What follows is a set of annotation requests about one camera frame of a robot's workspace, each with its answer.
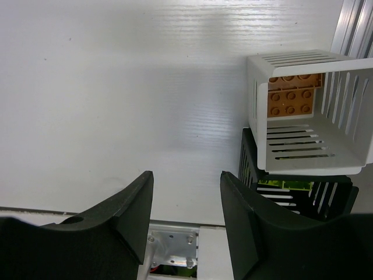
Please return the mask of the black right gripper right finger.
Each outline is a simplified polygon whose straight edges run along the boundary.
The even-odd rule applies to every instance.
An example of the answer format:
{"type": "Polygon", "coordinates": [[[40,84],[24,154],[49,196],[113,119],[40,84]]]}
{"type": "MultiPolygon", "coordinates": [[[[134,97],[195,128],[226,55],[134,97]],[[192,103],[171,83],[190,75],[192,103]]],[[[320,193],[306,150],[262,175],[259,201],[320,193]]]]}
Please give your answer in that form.
{"type": "Polygon", "coordinates": [[[221,203],[235,279],[371,279],[372,215],[320,222],[291,212],[220,177],[221,203]]]}

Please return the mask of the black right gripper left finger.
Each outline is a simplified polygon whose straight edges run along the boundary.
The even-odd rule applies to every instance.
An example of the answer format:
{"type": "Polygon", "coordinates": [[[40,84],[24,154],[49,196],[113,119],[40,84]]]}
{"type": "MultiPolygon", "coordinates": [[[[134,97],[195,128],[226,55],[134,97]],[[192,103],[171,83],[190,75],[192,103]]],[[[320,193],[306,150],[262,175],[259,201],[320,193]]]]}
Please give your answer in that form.
{"type": "Polygon", "coordinates": [[[1,219],[2,279],[136,279],[145,259],[154,177],[143,172],[120,192],[80,214],[36,226],[1,219]]]}

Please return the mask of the lime 2x2 lego brick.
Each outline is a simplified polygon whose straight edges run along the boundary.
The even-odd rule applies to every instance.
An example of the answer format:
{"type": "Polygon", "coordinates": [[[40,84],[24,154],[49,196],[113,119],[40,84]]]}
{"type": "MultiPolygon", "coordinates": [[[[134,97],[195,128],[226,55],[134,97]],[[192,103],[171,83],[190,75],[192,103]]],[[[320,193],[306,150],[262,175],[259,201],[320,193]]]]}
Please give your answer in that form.
{"type": "Polygon", "coordinates": [[[258,184],[263,186],[277,187],[286,190],[310,191],[314,182],[309,181],[285,181],[285,180],[259,180],[258,184]]]}

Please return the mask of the orange 2x4 lego plate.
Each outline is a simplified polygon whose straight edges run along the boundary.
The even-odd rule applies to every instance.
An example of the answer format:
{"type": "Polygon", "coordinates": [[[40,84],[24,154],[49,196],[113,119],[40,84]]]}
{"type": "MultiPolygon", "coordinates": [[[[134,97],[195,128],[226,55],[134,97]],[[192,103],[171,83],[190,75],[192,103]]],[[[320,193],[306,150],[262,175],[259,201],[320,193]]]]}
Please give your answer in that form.
{"type": "Polygon", "coordinates": [[[323,73],[275,77],[269,78],[268,90],[276,92],[292,89],[319,88],[322,87],[323,81],[323,73]]]}

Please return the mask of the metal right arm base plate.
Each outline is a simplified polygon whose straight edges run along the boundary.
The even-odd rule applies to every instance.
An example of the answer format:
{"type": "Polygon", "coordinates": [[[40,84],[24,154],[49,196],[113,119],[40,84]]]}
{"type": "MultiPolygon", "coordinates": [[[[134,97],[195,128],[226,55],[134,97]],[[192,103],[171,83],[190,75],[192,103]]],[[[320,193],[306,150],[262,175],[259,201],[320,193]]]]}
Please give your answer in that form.
{"type": "Polygon", "coordinates": [[[198,265],[199,228],[151,224],[148,231],[150,265],[193,269],[198,265]]]}

